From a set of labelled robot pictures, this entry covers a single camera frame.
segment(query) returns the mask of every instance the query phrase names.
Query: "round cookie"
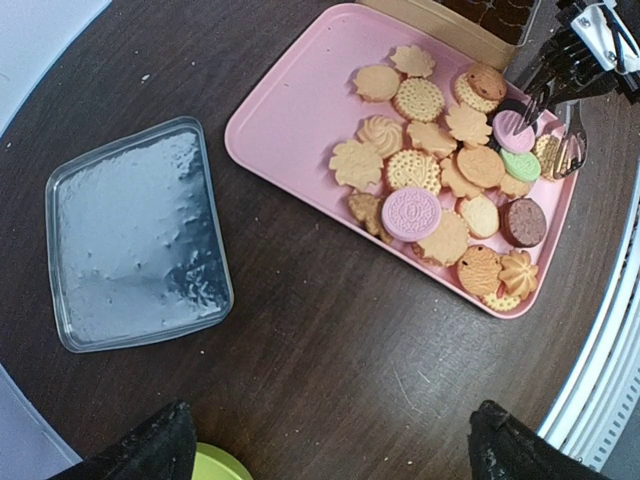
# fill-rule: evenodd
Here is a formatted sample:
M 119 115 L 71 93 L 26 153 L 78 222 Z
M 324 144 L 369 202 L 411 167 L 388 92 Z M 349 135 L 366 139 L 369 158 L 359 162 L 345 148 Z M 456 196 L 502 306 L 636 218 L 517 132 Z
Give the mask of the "round cookie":
M 423 261 L 438 267 L 450 267 L 469 246 L 467 224 L 451 210 L 443 210 L 438 228 L 413 244 L 413 252 Z
M 465 147 L 458 153 L 458 169 L 474 185 L 493 188 L 500 185 L 504 177 L 504 162 L 489 147 Z
M 386 65 L 373 65 L 358 71 L 353 81 L 356 93 L 367 102 L 387 102 L 398 92 L 400 74 Z
M 493 102 L 501 102 L 507 96 L 504 76 L 484 63 L 476 63 L 467 72 L 467 82 L 475 93 Z
M 502 235 L 514 247 L 532 248 L 547 235 L 547 219 L 540 205 L 521 198 L 503 205 L 500 211 Z
M 500 255 L 484 245 L 469 247 L 458 260 L 458 279 L 471 295 L 488 295 L 498 290 L 502 271 Z
M 444 95 L 429 80 L 409 78 L 402 82 L 393 104 L 407 120 L 433 122 L 444 110 Z

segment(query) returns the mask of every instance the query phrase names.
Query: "orange cookie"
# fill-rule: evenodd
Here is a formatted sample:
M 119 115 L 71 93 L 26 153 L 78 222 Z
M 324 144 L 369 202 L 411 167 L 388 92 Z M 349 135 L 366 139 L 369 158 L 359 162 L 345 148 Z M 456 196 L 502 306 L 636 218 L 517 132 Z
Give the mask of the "orange cookie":
M 467 72 L 467 82 L 485 100 L 502 102 L 507 96 L 504 76 L 484 63 L 476 63 Z
M 464 178 L 453 158 L 445 158 L 440 162 L 440 168 L 442 169 L 440 183 L 443 187 L 449 187 L 454 197 L 475 198 L 484 191 L 483 188 L 474 185 Z
M 451 210 L 443 210 L 436 231 L 414 243 L 413 251 L 430 265 L 450 267 L 464 255 L 468 246 L 469 232 L 464 220 Z
M 386 181 L 391 190 L 420 187 L 440 193 L 440 167 L 433 157 L 418 150 L 402 150 L 387 162 Z
M 500 255 L 484 245 L 469 247 L 458 260 L 457 271 L 462 288 L 472 295 L 488 295 L 500 287 Z
M 452 105 L 445 119 L 451 129 L 451 136 L 456 140 L 471 146 L 489 143 L 493 128 L 487 125 L 487 116 L 466 103 Z
M 529 252 L 511 250 L 502 257 L 499 278 L 506 286 L 507 294 L 520 297 L 524 302 L 538 288 L 538 266 L 531 264 Z
M 387 245 L 393 242 L 393 237 L 382 225 L 382 204 L 381 198 L 376 198 L 370 193 L 354 193 L 349 196 L 349 209 L 355 219 L 364 225 L 374 237 L 380 237 Z
M 358 71 L 353 83 L 357 94 L 367 102 L 387 102 L 398 92 L 400 74 L 385 65 L 364 67 Z
M 472 237 L 489 238 L 500 230 L 498 207 L 484 195 L 478 195 L 472 200 L 458 200 L 456 212 L 467 222 Z
M 424 150 L 438 160 L 451 155 L 457 148 L 458 142 L 437 123 L 412 122 L 407 127 L 413 148 Z
M 462 175 L 482 188 L 497 187 L 506 173 L 502 158 L 489 147 L 465 147 L 457 158 Z
M 334 148 L 329 162 L 329 168 L 336 172 L 338 185 L 349 185 L 360 191 L 380 182 L 383 165 L 373 145 L 357 140 L 348 140 Z

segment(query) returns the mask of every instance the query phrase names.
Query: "toy cookie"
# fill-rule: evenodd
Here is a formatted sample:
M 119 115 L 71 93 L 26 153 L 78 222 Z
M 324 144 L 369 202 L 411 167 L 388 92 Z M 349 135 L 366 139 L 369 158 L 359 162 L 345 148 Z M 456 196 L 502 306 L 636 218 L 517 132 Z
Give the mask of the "toy cookie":
M 338 185 L 349 185 L 360 191 L 380 182 L 383 165 L 373 145 L 357 140 L 348 140 L 334 148 L 329 162 L 329 168 L 336 172 Z
M 482 188 L 500 185 L 504 177 L 504 163 L 489 147 L 465 147 L 458 153 L 458 169 L 471 183 Z
M 469 247 L 458 260 L 458 279 L 472 295 L 488 295 L 498 290 L 502 271 L 500 255 L 484 245 Z
M 378 151 L 382 158 L 402 150 L 403 129 L 402 125 L 392 118 L 377 115 L 364 121 L 364 125 L 358 131 L 358 138 L 363 143 L 370 143 Z
M 464 255 L 469 246 L 467 225 L 450 210 L 442 211 L 440 224 L 427 238 L 413 244 L 413 252 L 426 263 L 450 267 Z
M 419 187 L 440 193 L 440 167 L 433 157 L 418 150 L 402 150 L 387 162 L 386 181 L 391 190 Z
M 472 200 L 458 200 L 456 212 L 467 222 L 472 237 L 489 238 L 500 230 L 498 207 L 484 195 Z
M 349 196 L 349 210 L 371 235 L 379 237 L 387 245 L 393 242 L 393 237 L 387 233 L 380 218 L 382 199 L 370 193 L 354 193 Z
M 448 157 L 458 148 L 456 139 L 437 123 L 411 122 L 407 133 L 413 148 L 424 150 L 438 160 Z
M 506 286 L 508 295 L 525 301 L 538 288 L 538 266 L 531 264 L 529 252 L 511 250 L 501 259 L 502 272 L 498 275 Z
M 429 80 L 409 78 L 402 82 L 393 104 L 407 120 L 433 122 L 444 110 L 444 95 Z
M 408 77 L 427 78 L 436 66 L 431 55 L 417 45 L 396 48 L 391 61 L 395 64 L 396 70 L 406 73 Z
M 547 220 L 540 205 L 521 198 L 501 208 L 502 235 L 514 247 L 532 248 L 547 235 Z
M 398 92 L 400 74 L 385 65 L 364 67 L 353 81 L 357 94 L 367 102 L 387 102 Z

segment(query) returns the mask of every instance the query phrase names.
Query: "cookie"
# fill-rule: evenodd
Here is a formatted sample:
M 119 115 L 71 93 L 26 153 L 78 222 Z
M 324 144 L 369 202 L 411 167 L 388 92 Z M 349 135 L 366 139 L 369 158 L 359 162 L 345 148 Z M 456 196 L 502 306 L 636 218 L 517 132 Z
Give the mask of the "cookie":
M 467 72 L 467 82 L 473 91 L 485 100 L 502 102 L 507 96 L 504 76 L 484 63 L 476 63 Z
M 498 275 L 508 295 L 520 297 L 524 302 L 538 288 L 538 266 L 531 263 L 529 252 L 511 250 L 501 259 L 502 272 Z
M 449 187 L 454 197 L 475 198 L 484 192 L 483 188 L 474 185 L 464 178 L 464 175 L 460 173 L 454 158 L 445 158 L 440 162 L 440 168 L 442 169 L 442 173 L 440 174 L 440 183 L 443 187 Z
M 338 185 L 349 185 L 360 191 L 380 182 L 383 165 L 373 145 L 357 140 L 348 140 L 334 148 L 329 162 L 329 168 L 336 172 Z
M 468 246 L 467 224 L 451 210 L 442 211 L 442 218 L 435 232 L 412 245 L 418 258 L 438 267 L 455 265 Z
M 488 295 L 500 287 L 500 255 L 484 245 L 469 247 L 458 260 L 456 270 L 462 288 L 471 295 Z
M 492 128 L 487 125 L 487 116 L 466 103 L 452 105 L 445 117 L 451 136 L 471 146 L 486 145 Z
M 526 197 L 531 192 L 530 183 L 516 180 L 508 173 L 506 173 L 504 177 L 502 177 L 499 188 L 500 191 L 504 193 L 510 200 Z
M 511 153 L 504 148 L 500 150 L 507 173 L 521 182 L 535 182 L 542 173 L 540 162 L 531 153 Z
M 500 102 L 486 100 L 474 92 L 467 81 L 466 73 L 463 73 L 456 79 L 453 85 L 453 93 L 458 102 L 466 103 L 478 112 L 491 113 L 500 105 Z
M 424 188 L 409 187 L 393 192 L 382 207 L 382 223 L 394 238 L 417 242 L 438 227 L 442 207 L 438 197 Z
M 502 158 L 489 147 L 463 148 L 457 165 L 467 180 L 482 188 L 497 187 L 505 174 Z
M 444 95 L 429 80 L 409 78 L 400 85 L 393 104 L 407 120 L 428 123 L 444 111 Z
M 521 198 L 500 209 L 502 235 L 514 247 L 532 248 L 547 235 L 547 220 L 540 205 L 530 198 Z
M 424 150 L 437 160 L 451 155 L 458 148 L 458 142 L 437 123 L 411 122 L 407 127 L 413 148 Z
M 400 87 L 400 74 L 385 65 L 364 67 L 358 71 L 353 81 L 356 93 L 367 102 L 387 102 L 391 100 Z
M 370 143 L 382 158 L 389 158 L 402 150 L 403 128 L 392 118 L 377 115 L 364 121 L 358 131 L 358 138 L 363 143 Z
M 427 78 L 436 66 L 431 55 L 417 45 L 396 48 L 391 61 L 395 64 L 396 70 L 406 73 L 408 77 Z
M 433 157 L 418 150 L 402 150 L 387 162 L 386 182 L 391 190 L 419 187 L 440 193 L 440 167 Z
M 500 230 L 498 207 L 484 195 L 472 200 L 458 200 L 456 212 L 467 222 L 469 233 L 474 238 L 489 238 Z
M 349 210 L 371 235 L 379 237 L 387 245 L 393 242 L 393 237 L 382 224 L 382 199 L 370 193 L 354 193 L 349 196 Z

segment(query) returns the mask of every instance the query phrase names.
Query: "pink tray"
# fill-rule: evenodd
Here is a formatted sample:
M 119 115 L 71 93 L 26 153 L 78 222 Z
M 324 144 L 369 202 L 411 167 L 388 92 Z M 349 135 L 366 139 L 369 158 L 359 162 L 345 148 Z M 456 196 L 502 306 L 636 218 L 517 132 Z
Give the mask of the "pink tray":
M 343 4 L 325 11 L 282 56 L 247 97 L 229 121 L 226 145 L 231 157 L 246 169 L 304 200 L 381 248 L 424 272 L 491 315 L 511 319 L 528 311 L 538 291 L 518 309 L 498 313 L 464 292 L 455 269 L 421 264 L 411 246 L 395 242 L 387 246 L 370 236 L 348 210 L 347 187 L 339 187 L 328 164 L 336 144 L 353 138 L 362 121 L 372 115 L 402 118 L 390 103 L 366 104 L 354 93 L 351 80 L 363 66 L 387 62 L 400 45 L 420 45 L 437 62 L 430 78 L 445 93 L 447 105 L 454 103 L 452 83 L 473 61 L 440 41 L 368 7 Z M 521 96 L 513 90 L 511 96 Z M 547 120 L 553 117 L 548 114 Z M 561 182 L 540 180 L 530 197 L 538 202 L 549 223 L 544 243 L 529 252 L 540 267 L 540 287 L 569 209 L 576 176 Z M 493 199 L 502 204 L 506 197 Z M 455 199 L 443 193 L 445 208 Z M 507 253 L 511 246 L 500 234 L 478 241 Z

